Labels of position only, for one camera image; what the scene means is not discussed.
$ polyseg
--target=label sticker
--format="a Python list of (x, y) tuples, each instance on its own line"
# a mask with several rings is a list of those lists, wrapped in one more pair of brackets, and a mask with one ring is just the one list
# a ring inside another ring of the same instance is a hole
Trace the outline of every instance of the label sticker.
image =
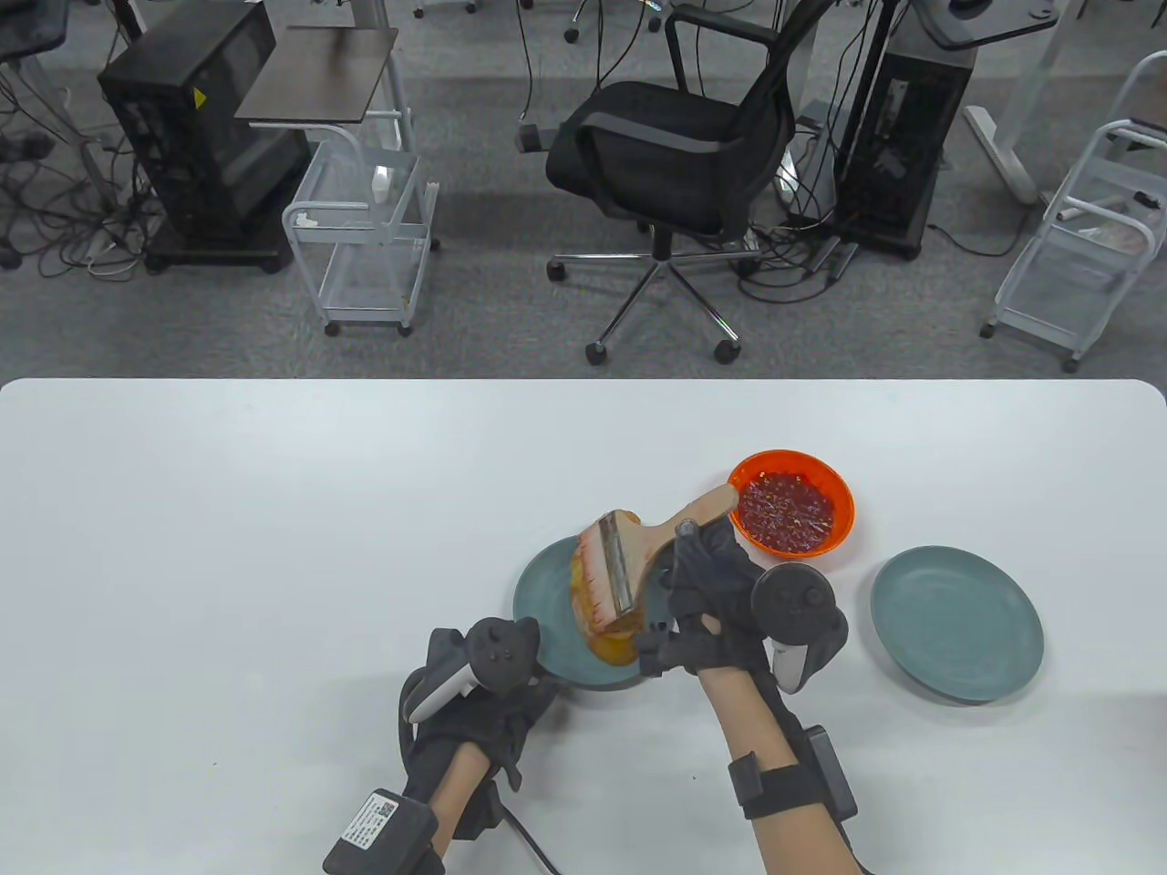
[(397, 811), (396, 802), (380, 793), (373, 793), (361, 806), (361, 811), (352, 818), (352, 822), (341, 834), (341, 838), (362, 850), (368, 850), (369, 846), (380, 835), (380, 831), (389, 822), (389, 819), (393, 817), (394, 811)]

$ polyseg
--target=chair base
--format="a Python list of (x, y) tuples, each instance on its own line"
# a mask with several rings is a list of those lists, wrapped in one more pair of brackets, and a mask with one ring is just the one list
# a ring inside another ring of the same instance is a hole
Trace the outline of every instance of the chair base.
[(666, 282), (670, 282), (675, 288), (685, 292), (690, 298), (697, 301), (697, 304), (705, 312), (705, 315), (707, 315), (713, 324), (718, 327), (718, 330), (725, 335), (724, 340), (721, 340), (713, 350), (714, 359), (719, 364), (731, 364), (738, 358), (739, 355), (741, 355), (741, 338), (738, 336), (738, 332), (729, 327), (729, 323), (722, 318), (717, 308), (710, 303), (705, 295), (698, 292), (693, 284), (685, 278), (679, 268), (684, 266), (708, 265), (719, 261), (756, 260), (760, 257), (756, 243), (748, 240), (747, 246), (747, 249), (740, 252), (698, 252), (682, 254), (672, 254), (669, 252), (661, 253), (659, 247), (655, 246), (659, 254), (665, 256), (664, 258), (661, 258), (657, 254), (638, 252), (557, 254), (547, 261), (547, 278), (553, 282), (564, 280), (567, 276), (566, 264), (637, 265), (645, 267), (644, 273), (641, 275), (640, 280), (637, 280), (628, 298), (624, 299), (624, 302), (620, 306), (620, 309), (616, 312), (616, 315), (613, 316), (607, 328), (600, 332), (600, 336), (596, 337), (595, 341), (585, 348), (585, 354), (589, 364), (600, 365), (607, 360), (608, 338), (612, 337), (613, 332), (620, 327), (620, 323), (624, 320), (624, 316), (628, 315), (628, 312), (631, 309), (633, 304), (636, 303), (636, 300), (641, 296), (644, 289), (657, 279), (663, 279)]

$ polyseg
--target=teal plate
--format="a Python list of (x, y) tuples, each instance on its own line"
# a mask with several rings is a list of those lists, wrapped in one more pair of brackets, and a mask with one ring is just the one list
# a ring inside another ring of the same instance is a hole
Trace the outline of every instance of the teal plate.
[[(572, 610), (572, 556), (579, 538), (564, 538), (545, 547), (518, 578), (512, 609), (515, 618), (539, 621), (539, 665), (548, 673), (584, 690), (622, 690), (640, 679), (640, 666), (608, 665), (584, 640)], [(666, 622), (669, 608), (661, 587), (661, 561), (649, 576), (644, 593), (650, 623)]]
[(871, 604), (892, 658), (951, 699), (1004, 699), (1041, 666), (1046, 639), (1033, 603), (1009, 575), (963, 550), (901, 553), (876, 575)]

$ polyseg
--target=orange bowl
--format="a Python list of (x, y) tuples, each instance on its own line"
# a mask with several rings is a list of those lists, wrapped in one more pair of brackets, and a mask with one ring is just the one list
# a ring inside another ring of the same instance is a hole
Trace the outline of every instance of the orange bowl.
[(830, 553), (851, 534), (851, 527), (855, 524), (855, 499), (851, 496), (846, 482), (832, 468), (805, 453), (796, 453), (792, 449), (770, 449), (750, 456), (734, 468), (733, 474), (729, 475), (729, 483), (741, 494), (746, 487), (764, 474), (799, 475), (831, 499), (834, 505), (834, 518), (831, 522), (831, 534), (818, 547), (809, 553), (783, 553), (766, 546), (750, 534), (742, 525), (741, 517), (735, 510), (729, 514), (729, 519), (733, 520), (734, 527), (746, 537), (746, 540), (755, 547), (780, 559), (813, 559)]

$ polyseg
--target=chair armrest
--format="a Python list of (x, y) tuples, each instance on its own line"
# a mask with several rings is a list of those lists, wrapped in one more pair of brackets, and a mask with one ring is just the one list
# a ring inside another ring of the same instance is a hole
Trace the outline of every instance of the chair armrest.
[(630, 121), (607, 112), (593, 112), (585, 117), (575, 130), (576, 144), (584, 146), (584, 141), (591, 139), (592, 131), (603, 131), (648, 146), (658, 146), (669, 152), (684, 152), (690, 155), (712, 155), (736, 144), (736, 140), (732, 144), (718, 140), (694, 140), (692, 136), (662, 131), (659, 127), (642, 125), (640, 121)]
[(682, 163), (684, 172), (680, 175), (687, 177), (712, 177), (717, 174), (717, 166), (721, 163), (719, 153), (731, 150), (741, 144), (740, 139), (729, 142), (697, 140), (607, 112), (593, 112), (586, 116), (575, 130), (575, 147), (584, 161), (588, 182), (592, 183), (595, 191), (594, 200), (601, 209), (605, 206), (616, 208), (649, 222), (659, 218), (651, 215), (650, 206), (631, 203), (628, 192), (620, 192), (613, 188), (612, 180), (605, 172), (600, 146), (596, 144), (595, 134), (598, 132), (631, 140), (648, 150), (657, 153), (661, 162), (671, 160), (675, 163)]
[(677, 41), (677, 22), (693, 24), (706, 30), (714, 30), (719, 34), (735, 36), (739, 40), (756, 42), (767, 49), (773, 49), (778, 42), (778, 32), (768, 27), (752, 24), (748, 21), (725, 15), (720, 12), (703, 9), (692, 4), (679, 4), (672, 7), (672, 14), (664, 23), (665, 37), (669, 41), (669, 57), (672, 58), (672, 71), (677, 76), (677, 88), (689, 91), (685, 82), (685, 68), (680, 57), (680, 43)]

